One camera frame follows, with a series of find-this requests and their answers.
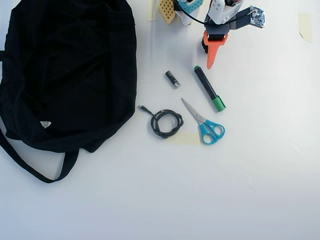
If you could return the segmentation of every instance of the white robot part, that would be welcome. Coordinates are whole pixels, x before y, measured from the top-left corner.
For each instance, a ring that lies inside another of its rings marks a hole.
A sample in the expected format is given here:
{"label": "white robot part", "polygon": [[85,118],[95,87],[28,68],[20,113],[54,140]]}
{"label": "white robot part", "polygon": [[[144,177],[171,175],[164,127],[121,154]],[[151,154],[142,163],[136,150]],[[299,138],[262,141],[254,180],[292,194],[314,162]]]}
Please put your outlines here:
{"label": "white robot part", "polygon": [[[192,17],[196,18],[198,16],[199,9],[200,8],[197,8],[192,13],[190,13],[190,15]],[[193,21],[190,17],[185,15],[182,11],[176,11],[175,13],[181,18],[182,24],[185,25],[185,26],[191,24],[191,22]]]}
{"label": "white robot part", "polygon": [[235,0],[233,6],[228,6],[225,0],[212,0],[208,16],[215,24],[225,24],[238,13],[243,2],[243,0]]}

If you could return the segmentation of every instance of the white tag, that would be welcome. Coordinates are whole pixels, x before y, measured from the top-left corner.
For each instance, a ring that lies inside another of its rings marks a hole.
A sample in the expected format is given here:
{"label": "white tag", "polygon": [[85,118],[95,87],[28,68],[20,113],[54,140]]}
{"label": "white tag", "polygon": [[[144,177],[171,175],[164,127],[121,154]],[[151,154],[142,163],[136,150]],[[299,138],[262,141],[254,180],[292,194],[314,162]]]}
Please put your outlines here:
{"label": "white tag", "polygon": [[50,127],[50,125],[51,125],[50,121],[41,121],[40,123],[41,123],[42,127],[44,127],[45,129]]}

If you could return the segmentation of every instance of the teal part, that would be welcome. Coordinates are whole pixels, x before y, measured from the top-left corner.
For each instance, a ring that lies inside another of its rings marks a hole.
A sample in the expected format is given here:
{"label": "teal part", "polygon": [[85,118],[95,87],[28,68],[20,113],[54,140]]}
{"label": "teal part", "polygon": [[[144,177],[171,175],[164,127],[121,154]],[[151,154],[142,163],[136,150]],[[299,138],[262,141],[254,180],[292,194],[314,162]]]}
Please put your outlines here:
{"label": "teal part", "polygon": [[[200,124],[199,128],[200,128],[201,139],[202,139],[203,144],[212,145],[212,144],[215,144],[216,142],[218,142],[218,139],[216,138],[216,136],[213,135],[211,132],[209,132],[204,124]],[[207,135],[211,138],[211,142],[205,141],[205,136],[207,136]]]}
{"label": "teal part", "polygon": [[179,6],[185,10],[188,14],[191,14],[193,11],[200,8],[200,6],[204,3],[204,0],[193,0],[192,2],[182,2],[179,1]]}
{"label": "teal part", "polygon": [[[215,122],[212,122],[212,121],[209,121],[209,120],[206,120],[205,121],[205,125],[207,125],[211,131],[214,133],[215,137],[220,140],[224,137],[225,135],[225,132],[226,132],[226,129],[224,126],[222,126],[221,124],[217,124]],[[219,128],[221,130],[220,134],[218,134],[216,132],[216,128]]]}

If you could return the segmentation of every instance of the scissor blade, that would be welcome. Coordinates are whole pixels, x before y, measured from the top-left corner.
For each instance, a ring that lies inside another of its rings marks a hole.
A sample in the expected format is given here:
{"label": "scissor blade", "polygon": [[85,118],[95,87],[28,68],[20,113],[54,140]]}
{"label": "scissor blade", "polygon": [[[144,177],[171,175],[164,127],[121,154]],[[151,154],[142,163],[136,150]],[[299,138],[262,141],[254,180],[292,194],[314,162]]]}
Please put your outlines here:
{"label": "scissor blade", "polygon": [[186,102],[183,98],[181,98],[182,102],[189,110],[189,112],[195,117],[195,119],[200,123],[204,123],[206,119],[204,119],[189,103]]}

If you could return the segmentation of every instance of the small black cylinder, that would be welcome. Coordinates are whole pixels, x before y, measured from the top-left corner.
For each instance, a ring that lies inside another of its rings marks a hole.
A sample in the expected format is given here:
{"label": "small black cylinder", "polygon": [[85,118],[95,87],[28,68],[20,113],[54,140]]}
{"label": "small black cylinder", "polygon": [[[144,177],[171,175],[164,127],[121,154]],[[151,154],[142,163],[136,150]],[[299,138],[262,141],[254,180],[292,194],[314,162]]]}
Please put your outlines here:
{"label": "small black cylinder", "polygon": [[175,85],[176,88],[179,88],[180,87],[180,83],[177,81],[177,79],[175,78],[175,76],[170,72],[170,71],[167,71],[165,73],[165,75],[169,78],[170,82]]}

